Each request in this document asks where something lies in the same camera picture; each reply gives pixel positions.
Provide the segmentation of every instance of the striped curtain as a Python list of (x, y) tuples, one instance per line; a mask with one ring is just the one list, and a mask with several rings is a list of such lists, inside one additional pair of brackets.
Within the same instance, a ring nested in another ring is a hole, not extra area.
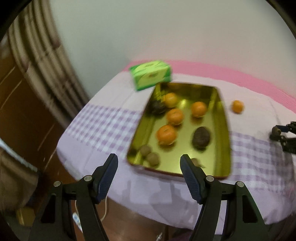
[(10, 26), (9, 40), (24, 77), (66, 128), (89, 98), (59, 40), (49, 0), (33, 0)]

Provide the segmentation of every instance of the tangerine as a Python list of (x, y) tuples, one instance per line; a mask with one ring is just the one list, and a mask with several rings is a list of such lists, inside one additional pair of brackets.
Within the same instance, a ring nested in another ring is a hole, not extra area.
[(168, 93), (164, 96), (165, 106), (168, 108), (174, 108), (178, 104), (178, 97), (175, 93)]
[(240, 100), (235, 100), (232, 103), (232, 111), (234, 113), (240, 114), (244, 110), (244, 103)]
[(202, 117), (207, 112), (207, 106), (204, 102), (195, 102), (191, 105), (191, 113), (194, 117)]
[(170, 124), (177, 126), (183, 122), (184, 114), (180, 109), (172, 109), (167, 113), (166, 118)]
[(165, 125), (159, 128), (156, 133), (156, 137), (160, 145), (170, 145), (175, 142), (177, 132), (172, 126)]

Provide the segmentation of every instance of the table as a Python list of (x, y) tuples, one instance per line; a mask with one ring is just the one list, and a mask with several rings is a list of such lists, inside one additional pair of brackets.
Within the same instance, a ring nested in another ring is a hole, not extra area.
[[(174, 82), (220, 89), (232, 144), (232, 171), (225, 182), (243, 181), (267, 224), (295, 212), (295, 156), (283, 153), (278, 143), (268, 139), (275, 124), (296, 120), (295, 98), (266, 81), (230, 69), (184, 61), (168, 63)], [(111, 199), (161, 223), (193, 229), (201, 206), (191, 198), (185, 182), (139, 173), (125, 159), (152, 90), (136, 92), (126, 68), (81, 110), (60, 138), (57, 153), (77, 180), (116, 153), (119, 166), (108, 193)], [(230, 110), (235, 99), (245, 104), (241, 115)], [(223, 201), (217, 234), (222, 233), (225, 210)]]

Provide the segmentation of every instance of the white cable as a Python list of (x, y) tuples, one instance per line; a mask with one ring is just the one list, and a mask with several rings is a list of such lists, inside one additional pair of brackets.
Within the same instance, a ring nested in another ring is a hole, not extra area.
[[(77, 200), (75, 200), (75, 209), (76, 209), (76, 213), (77, 213), (77, 215), (78, 215), (78, 217), (79, 217), (79, 213), (78, 213), (78, 210), (77, 210), (76, 202), (77, 202)], [(104, 214), (104, 216), (101, 218), (101, 222), (104, 220), (104, 218), (106, 217), (106, 215), (107, 215), (107, 196), (106, 196), (106, 198), (105, 198), (105, 214)]]

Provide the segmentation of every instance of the pink tablecloth border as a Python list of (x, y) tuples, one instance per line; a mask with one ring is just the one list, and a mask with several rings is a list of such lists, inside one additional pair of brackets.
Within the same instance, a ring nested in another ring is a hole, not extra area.
[[(124, 68), (124, 71), (128, 71), (128, 68), (131, 66), (145, 62), (148, 61), (141, 60), (131, 62)], [(296, 113), (296, 98), (286, 94), (281, 89), (278, 89), (276, 86), (265, 80), (255, 78), (240, 71), (211, 64), (175, 60), (165, 60), (165, 62), (171, 65), (174, 73), (224, 80), (238, 86), (248, 88), (254, 92), (269, 96), (274, 101)]]

